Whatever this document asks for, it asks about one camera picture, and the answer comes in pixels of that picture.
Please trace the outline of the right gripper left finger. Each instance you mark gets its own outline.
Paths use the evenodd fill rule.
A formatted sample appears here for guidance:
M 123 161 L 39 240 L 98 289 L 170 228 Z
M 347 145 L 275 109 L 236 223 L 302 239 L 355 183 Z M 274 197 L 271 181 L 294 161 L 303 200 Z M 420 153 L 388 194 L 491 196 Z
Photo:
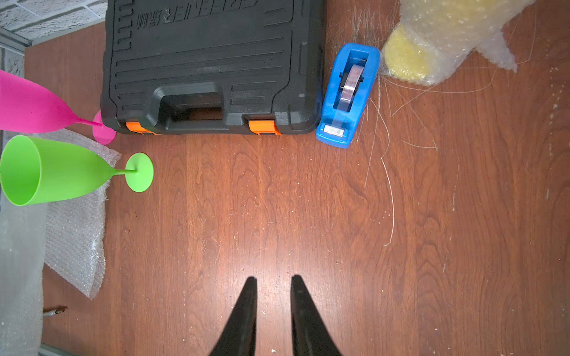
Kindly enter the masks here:
M 248 277 L 210 355 L 255 354 L 257 306 L 258 282 Z

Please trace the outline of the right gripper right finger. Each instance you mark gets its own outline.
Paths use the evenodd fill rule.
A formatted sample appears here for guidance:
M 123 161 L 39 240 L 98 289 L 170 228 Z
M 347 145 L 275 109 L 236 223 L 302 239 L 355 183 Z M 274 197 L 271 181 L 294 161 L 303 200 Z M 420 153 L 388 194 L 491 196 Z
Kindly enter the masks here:
M 300 275 L 292 277 L 292 348 L 294 355 L 341 355 Z

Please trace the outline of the bubble wrap stack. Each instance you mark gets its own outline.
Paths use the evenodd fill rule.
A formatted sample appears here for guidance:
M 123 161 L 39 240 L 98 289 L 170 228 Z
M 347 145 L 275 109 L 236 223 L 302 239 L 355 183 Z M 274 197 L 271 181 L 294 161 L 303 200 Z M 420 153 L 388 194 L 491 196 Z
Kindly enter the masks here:
M 43 318 L 42 270 L 93 299 L 105 274 L 108 184 L 76 199 L 16 207 L 1 198 L 1 354 L 37 355 Z

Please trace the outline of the green plastic wine glass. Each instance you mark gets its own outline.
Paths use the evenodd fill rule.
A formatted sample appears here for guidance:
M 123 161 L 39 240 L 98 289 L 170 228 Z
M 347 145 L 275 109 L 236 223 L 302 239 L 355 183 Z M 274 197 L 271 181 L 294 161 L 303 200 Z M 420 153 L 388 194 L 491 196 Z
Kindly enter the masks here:
M 132 191 L 144 192 L 154 180 L 154 165 L 136 153 L 119 170 L 87 148 L 23 135 L 11 139 L 1 155 L 1 189 L 15 206 L 82 197 L 119 175 Z

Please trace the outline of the bubble wrap sheet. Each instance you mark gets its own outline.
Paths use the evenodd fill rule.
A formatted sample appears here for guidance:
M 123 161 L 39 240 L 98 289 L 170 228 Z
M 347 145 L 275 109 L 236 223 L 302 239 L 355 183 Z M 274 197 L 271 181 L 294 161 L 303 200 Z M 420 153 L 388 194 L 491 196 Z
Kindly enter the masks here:
M 502 29 L 530 5 L 530 1 L 401 1 L 399 22 L 448 56 L 454 72 L 472 51 L 499 68 L 516 71 Z

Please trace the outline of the yellow plastic wine glass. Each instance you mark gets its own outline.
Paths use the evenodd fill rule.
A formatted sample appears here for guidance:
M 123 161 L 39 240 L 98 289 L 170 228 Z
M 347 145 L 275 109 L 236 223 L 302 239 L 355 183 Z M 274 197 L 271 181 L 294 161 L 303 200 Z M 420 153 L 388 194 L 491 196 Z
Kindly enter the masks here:
M 454 72 L 454 62 L 399 22 L 381 50 L 384 72 L 398 80 L 431 86 Z

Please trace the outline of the pink plastic wine glass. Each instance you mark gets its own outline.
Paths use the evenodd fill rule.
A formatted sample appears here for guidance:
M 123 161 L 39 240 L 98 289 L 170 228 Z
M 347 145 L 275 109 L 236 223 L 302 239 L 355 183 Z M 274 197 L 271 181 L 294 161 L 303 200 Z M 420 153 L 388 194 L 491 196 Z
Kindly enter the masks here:
M 1 129 L 25 134 L 43 134 L 73 124 L 92 127 L 97 142 L 108 145 L 117 132 L 102 123 L 98 112 L 93 120 L 84 120 L 55 93 L 8 72 L 1 72 Z

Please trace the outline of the small metal screwdriver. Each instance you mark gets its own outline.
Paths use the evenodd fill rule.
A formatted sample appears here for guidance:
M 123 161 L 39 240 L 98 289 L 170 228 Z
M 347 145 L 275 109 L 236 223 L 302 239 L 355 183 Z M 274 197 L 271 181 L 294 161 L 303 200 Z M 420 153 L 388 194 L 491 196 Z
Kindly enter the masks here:
M 42 316 L 43 317 L 52 317 L 58 314 L 62 314 L 67 310 L 68 307 L 66 306 L 58 306 L 56 308 L 53 309 L 46 309 L 43 311 Z

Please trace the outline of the black plastic tool case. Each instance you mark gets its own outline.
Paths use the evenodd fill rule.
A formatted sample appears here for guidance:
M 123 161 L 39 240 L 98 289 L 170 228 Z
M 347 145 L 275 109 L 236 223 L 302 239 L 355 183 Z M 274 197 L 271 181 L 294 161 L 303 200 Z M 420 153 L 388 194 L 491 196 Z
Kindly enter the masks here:
M 100 99 L 122 134 L 316 129 L 325 1 L 110 1 Z

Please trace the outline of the blue tape dispenser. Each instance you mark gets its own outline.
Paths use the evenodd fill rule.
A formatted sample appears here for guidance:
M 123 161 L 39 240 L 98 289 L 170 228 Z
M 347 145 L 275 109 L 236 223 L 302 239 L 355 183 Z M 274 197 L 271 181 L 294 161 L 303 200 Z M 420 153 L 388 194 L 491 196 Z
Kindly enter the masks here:
M 335 58 L 316 130 L 319 142 L 349 148 L 376 81 L 381 62 L 377 47 L 346 44 Z

